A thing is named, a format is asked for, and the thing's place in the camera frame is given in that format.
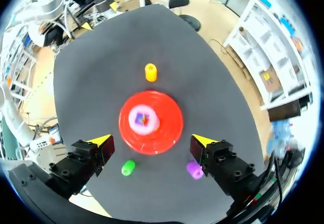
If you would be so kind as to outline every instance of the purple cup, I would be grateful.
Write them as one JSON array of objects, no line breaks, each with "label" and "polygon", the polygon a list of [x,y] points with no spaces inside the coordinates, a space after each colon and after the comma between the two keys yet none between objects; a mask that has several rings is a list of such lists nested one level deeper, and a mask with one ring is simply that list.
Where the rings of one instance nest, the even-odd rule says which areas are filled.
[{"label": "purple cup", "polygon": [[200,179],[204,175],[204,172],[196,161],[192,161],[187,164],[187,171],[194,179]]}]

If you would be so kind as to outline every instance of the wooden floor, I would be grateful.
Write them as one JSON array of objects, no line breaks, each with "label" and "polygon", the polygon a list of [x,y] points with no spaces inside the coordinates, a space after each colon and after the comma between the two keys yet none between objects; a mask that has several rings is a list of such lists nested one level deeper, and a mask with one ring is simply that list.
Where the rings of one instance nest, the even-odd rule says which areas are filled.
[{"label": "wooden floor", "polygon": [[[121,11],[139,7],[138,0],[128,3],[123,3],[123,0],[117,1],[120,1],[122,5]],[[226,50],[224,48],[221,49],[221,46],[216,41],[211,40],[215,39],[222,44],[237,23],[238,17],[224,5],[210,1],[190,0],[190,4],[182,8],[182,14],[194,16],[201,22],[199,34],[215,51],[236,81],[252,112],[260,137],[263,155],[265,156],[271,124],[267,111],[260,110],[261,96],[254,82],[247,80],[236,62],[228,54],[223,53]],[[44,119],[56,115],[53,95],[53,67],[54,53],[50,48],[41,48],[37,54],[37,63],[33,69],[32,87],[34,91],[21,107],[21,113],[31,124],[41,123]],[[90,204],[92,202],[89,200],[89,197],[79,196],[79,198],[73,197],[72,199],[74,203],[86,209],[107,215],[99,204]]]}]

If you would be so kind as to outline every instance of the red circular plate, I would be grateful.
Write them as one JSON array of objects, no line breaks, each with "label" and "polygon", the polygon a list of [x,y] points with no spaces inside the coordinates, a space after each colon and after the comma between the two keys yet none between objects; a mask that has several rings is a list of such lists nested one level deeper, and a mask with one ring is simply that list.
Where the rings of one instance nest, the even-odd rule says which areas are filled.
[{"label": "red circular plate", "polygon": [[[160,121],[159,128],[149,135],[136,134],[130,127],[128,115],[139,104],[151,107]],[[130,97],[119,114],[119,131],[124,141],[135,151],[156,155],[169,150],[178,141],[183,128],[180,108],[168,95],[144,91]]]}]

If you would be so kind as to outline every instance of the screw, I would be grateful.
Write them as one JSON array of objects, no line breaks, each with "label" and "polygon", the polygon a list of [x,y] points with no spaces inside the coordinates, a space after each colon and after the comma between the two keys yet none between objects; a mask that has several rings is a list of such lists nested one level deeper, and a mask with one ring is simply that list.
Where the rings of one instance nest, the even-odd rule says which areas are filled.
[{"label": "screw", "polygon": [[222,163],[222,162],[225,161],[225,157],[221,156],[221,157],[217,158],[217,160],[218,160],[219,163]]},{"label": "screw", "polygon": [[86,159],[84,157],[79,157],[79,162],[84,163],[84,162],[86,162]]},{"label": "screw", "polygon": [[238,181],[241,176],[242,176],[242,173],[240,171],[235,171],[234,172],[234,177],[235,177],[236,181]]},{"label": "screw", "polygon": [[250,163],[250,164],[248,165],[248,168],[249,168],[251,171],[254,171],[254,167],[255,167],[255,165],[254,165],[253,163]]},{"label": "screw", "polygon": [[68,178],[70,176],[70,172],[68,170],[63,170],[62,176]]},{"label": "screw", "polygon": [[55,170],[56,169],[56,164],[54,162],[51,162],[49,164],[49,167],[50,167],[51,170]]}]

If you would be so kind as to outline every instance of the black stool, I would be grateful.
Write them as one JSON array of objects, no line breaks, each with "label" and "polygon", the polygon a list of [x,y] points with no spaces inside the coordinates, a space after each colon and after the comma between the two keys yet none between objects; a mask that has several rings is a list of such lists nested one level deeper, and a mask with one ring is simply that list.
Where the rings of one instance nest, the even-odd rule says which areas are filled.
[{"label": "black stool", "polygon": [[[169,1],[169,8],[180,8],[180,14],[181,14],[181,7],[187,6],[189,4],[189,0],[170,0]],[[199,31],[201,28],[201,24],[199,20],[194,18],[190,15],[179,15],[181,19],[183,19],[185,22],[187,22],[195,31]]]}]

